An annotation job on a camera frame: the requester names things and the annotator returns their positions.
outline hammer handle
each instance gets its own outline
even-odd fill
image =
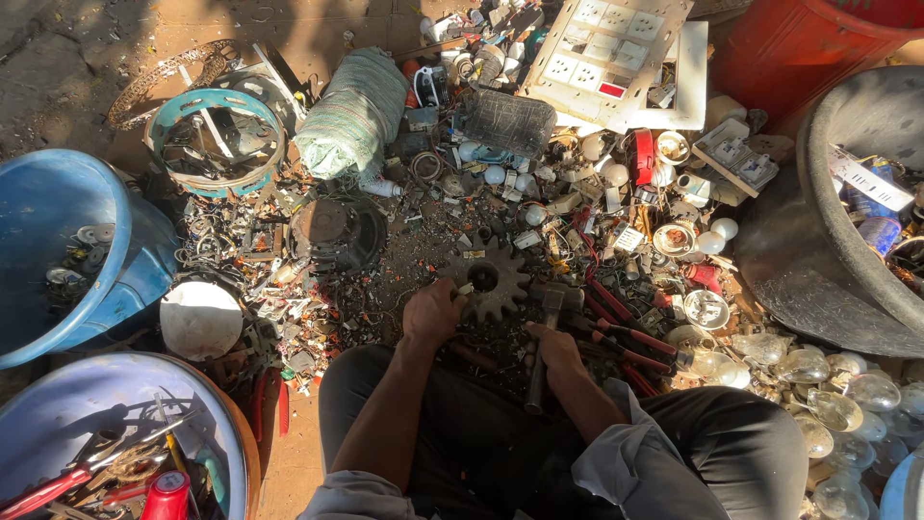
[[[558,311],[546,309],[543,325],[556,330],[558,328]],[[542,360],[542,350],[536,350],[536,363],[532,366],[532,377],[529,379],[529,393],[523,409],[530,415],[542,415],[542,390],[545,388],[545,361]]]

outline hammer head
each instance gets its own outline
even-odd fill
[[[584,306],[584,291],[564,283],[534,283],[529,286],[529,295],[542,300],[543,309],[579,311]]]

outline gear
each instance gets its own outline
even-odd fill
[[[439,269],[437,274],[453,279],[458,287],[469,283],[474,286],[475,291],[468,295],[468,305],[462,311],[462,320],[475,314],[479,323],[483,323],[484,317],[490,314],[500,321],[503,317],[502,309],[515,313],[517,304],[514,298],[524,299],[528,296],[519,286],[529,283],[530,276],[517,271],[526,260],[511,258],[513,246],[499,248],[497,237],[491,237],[488,245],[484,245],[481,238],[476,236],[471,247],[459,244],[458,250],[462,254],[446,255],[449,265]],[[463,253],[468,251],[483,251],[484,257],[465,258]]]

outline hand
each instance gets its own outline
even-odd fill
[[[436,349],[456,333],[462,309],[468,304],[466,296],[452,299],[455,290],[452,279],[438,279],[412,296],[402,319],[405,334],[402,343],[436,354]]]
[[[526,323],[524,329],[539,340],[539,352],[547,366],[546,379],[555,395],[558,395],[556,388],[560,389],[569,378],[587,375],[580,360],[578,345],[570,334],[531,321]]]

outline blue plastic tub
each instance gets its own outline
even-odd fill
[[[168,415],[205,412],[189,423],[218,461],[227,519],[245,520],[255,505],[249,501],[255,496],[251,488],[259,487],[260,465],[248,464],[259,457],[243,414],[229,408],[205,376],[155,353],[106,353],[77,361],[39,379],[0,409],[0,503],[59,476],[93,432],[125,432],[136,440],[161,427],[155,392]]]
[[[96,282],[63,320],[47,309],[45,271],[70,238],[115,223]],[[163,296],[176,272],[171,222],[103,161],[42,150],[0,165],[0,368],[80,345]]]

